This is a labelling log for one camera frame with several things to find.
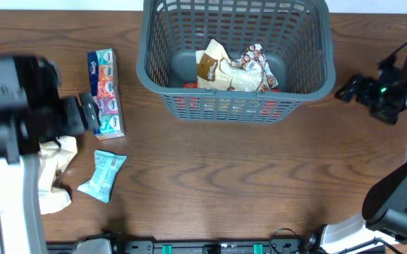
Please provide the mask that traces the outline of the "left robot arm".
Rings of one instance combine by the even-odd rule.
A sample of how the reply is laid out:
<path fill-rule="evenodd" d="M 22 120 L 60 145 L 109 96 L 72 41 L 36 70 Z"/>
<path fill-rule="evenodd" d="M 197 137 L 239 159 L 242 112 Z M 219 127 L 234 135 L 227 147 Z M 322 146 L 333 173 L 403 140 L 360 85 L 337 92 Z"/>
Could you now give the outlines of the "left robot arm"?
<path fill-rule="evenodd" d="M 59 97 L 52 61 L 0 55 L 0 253 L 47 253 L 40 213 L 40 144 L 99 128 L 89 92 Z"/>

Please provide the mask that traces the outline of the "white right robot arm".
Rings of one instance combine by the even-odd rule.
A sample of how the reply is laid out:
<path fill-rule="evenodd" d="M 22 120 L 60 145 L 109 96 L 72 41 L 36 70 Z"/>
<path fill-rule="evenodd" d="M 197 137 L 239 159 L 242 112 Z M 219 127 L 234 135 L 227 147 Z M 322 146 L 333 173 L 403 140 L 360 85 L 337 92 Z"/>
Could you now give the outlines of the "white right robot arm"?
<path fill-rule="evenodd" d="M 407 57 L 395 67 L 396 53 L 381 60 L 379 78 L 352 76 L 336 91 L 344 102 L 355 100 L 376 119 L 394 125 L 407 111 Z M 307 253 L 373 253 L 407 244 L 407 146 L 404 163 L 367 193 L 362 211 L 338 224 L 328 224 L 308 240 Z"/>

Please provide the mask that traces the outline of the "orange snack bag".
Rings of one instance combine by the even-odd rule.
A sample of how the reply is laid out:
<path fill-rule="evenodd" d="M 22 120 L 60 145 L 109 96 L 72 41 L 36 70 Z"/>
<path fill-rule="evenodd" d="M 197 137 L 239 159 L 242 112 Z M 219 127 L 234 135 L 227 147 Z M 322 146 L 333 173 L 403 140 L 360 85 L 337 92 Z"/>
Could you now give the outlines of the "orange snack bag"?
<path fill-rule="evenodd" d="M 259 116 L 266 117 L 272 113 L 277 102 L 253 100 L 247 102 L 246 99 L 215 99 L 197 97 L 175 97 L 174 98 L 178 115 L 184 117 L 186 108 L 189 107 L 190 118 L 219 121 L 241 121 L 242 118 L 253 119 L 258 111 Z"/>

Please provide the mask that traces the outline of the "beige brown Pantree bag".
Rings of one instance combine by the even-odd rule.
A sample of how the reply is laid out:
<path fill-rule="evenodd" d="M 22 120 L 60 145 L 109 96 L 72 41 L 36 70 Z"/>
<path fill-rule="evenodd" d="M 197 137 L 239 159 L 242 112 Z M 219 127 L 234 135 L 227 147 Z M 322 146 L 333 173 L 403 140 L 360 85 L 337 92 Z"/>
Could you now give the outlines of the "beige brown Pantree bag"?
<path fill-rule="evenodd" d="M 259 71 L 261 75 L 260 90 L 262 92 L 279 92 L 279 81 L 272 73 L 261 44 L 251 44 L 243 50 L 239 59 L 233 60 L 232 67 L 245 71 Z"/>

